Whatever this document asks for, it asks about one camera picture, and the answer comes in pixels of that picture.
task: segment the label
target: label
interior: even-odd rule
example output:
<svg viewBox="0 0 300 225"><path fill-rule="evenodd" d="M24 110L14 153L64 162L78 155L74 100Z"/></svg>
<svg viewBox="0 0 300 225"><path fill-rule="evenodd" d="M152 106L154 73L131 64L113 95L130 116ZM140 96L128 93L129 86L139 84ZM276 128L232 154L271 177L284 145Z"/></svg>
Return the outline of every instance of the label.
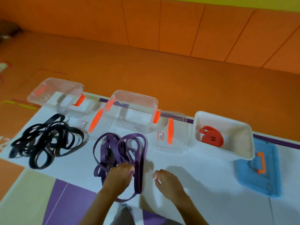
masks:
<svg viewBox="0 0 300 225"><path fill-rule="evenodd" d="M86 121L82 121L79 128L82 129L86 125Z"/></svg>
<svg viewBox="0 0 300 225"><path fill-rule="evenodd" d="M158 140L163 140L163 132L158 133Z"/></svg>

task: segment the white storage box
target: white storage box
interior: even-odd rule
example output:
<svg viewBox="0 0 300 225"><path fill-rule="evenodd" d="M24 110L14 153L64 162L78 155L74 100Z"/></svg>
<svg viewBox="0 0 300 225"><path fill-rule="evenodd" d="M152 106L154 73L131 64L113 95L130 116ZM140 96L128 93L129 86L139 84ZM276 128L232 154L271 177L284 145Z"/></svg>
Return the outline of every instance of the white storage box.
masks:
<svg viewBox="0 0 300 225"><path fill-rule="evenodd" d="M203 134L199 130L204 126L211 126L222 134L224 139L222 147L215 147L201 142ZM254 159L253 133L250 125L246 123L198 111L195 114L192 134L193 149L197 153L231 161L237 159Z"/></svg>

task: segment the resistance band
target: resistance band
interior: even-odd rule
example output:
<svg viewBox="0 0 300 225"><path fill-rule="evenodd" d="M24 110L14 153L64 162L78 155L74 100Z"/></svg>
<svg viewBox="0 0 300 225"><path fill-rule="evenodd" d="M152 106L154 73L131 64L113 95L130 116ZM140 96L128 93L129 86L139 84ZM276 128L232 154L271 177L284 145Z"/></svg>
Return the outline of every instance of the resistance band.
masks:
<svg viewBox="0 0 300 225"><path fill-rule="evenodd" d="M95 149L99 141L104 138L100 147L100 162L95 156ZM144 146L141 147L137 137L141 137L144 140ZM133 139L137 143L137 149L128 147L128 140ZM145 160L146 138L140 133L132 133L120 138L117 134L107 132L100 136L94 144L93 155L97 162L97 166L94 170L95 177L101 177L102 184L104 184L105 178L112 167L117 166L119 163L128 162L134 165L134 194L126 200L117 198L116 202L126 202L131 200L137 194L141 194L143 185L143 169Z"/></svg>
<svg viewBox="0 0 300 225"><path fill-rule="evenodd" d="M84 133L78 128L70 127L64 119L64 115L55 114L45 123L27 128L22 136L11 144L9 158L15 158L18 154L21 157L29 157L30 168L42 170L51 165L54 157L66 156L81 148ZM72 136L70 143L68 143L69 134ZM74 134L81 137L81 143L73 147L76 138ZM68 151L61 154L62 148ZM38 166L38 157L42 152L46 153L47 160L42 166Z"/></svg>

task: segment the white line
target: white line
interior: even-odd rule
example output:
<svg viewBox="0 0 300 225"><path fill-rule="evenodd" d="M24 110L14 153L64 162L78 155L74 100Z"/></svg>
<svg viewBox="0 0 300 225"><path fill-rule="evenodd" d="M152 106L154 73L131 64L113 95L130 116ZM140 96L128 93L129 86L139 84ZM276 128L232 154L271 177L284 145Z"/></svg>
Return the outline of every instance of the white line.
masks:
<svg viewBox="0 0 300 225"><path fill-rule="evenodd" d="M55 209L57 203L55 204L55 206L54 206L54 208L53 208L53 210L52 210L52 212L51 212L49 218L47 219L47 222L45 223L45 225L47 225L47 223L48 223L48 221L49 221L49 219L50 219L50 217L51 217L51 215L52 215L52 213L53 213L53 211L54 211L54 209Z"/></svg>
<svg viewBox="0 0 300 225"><path fill-rule="evenodd" d="M10 189L7 191L7 193L5 194L5 196L0 201L0 208L5 203L5 201L7 200L7 198L10 196L10 194L12 193L12 191L14 190L14 188L18 185L18 183L20 182L20 180L22 179L22 177L24 176L24 174L27 171L28 171L28 168L24 168L24 170L21 172L21 174L19 175L19 177L15 180L15 182L13 183L13 185L10 187Z"/></svg>

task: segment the blue plastic lid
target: blue plastic lid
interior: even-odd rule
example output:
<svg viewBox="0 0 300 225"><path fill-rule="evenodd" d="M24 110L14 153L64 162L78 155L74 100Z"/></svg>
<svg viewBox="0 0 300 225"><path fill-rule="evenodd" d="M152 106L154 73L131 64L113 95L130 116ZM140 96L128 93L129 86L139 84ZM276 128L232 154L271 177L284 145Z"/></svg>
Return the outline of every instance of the blue plastic lid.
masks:
<svg viewBox="0 0 300 225"><path fill-rule="evenodd" d="M253 160L240 159L235 161L236 179L241 185L268 197L278 198L281 196L278 149L274 144L256 138L254 138L254 147L255 158ZM265 160L265 172L263 172L263 159Z"/></svg>

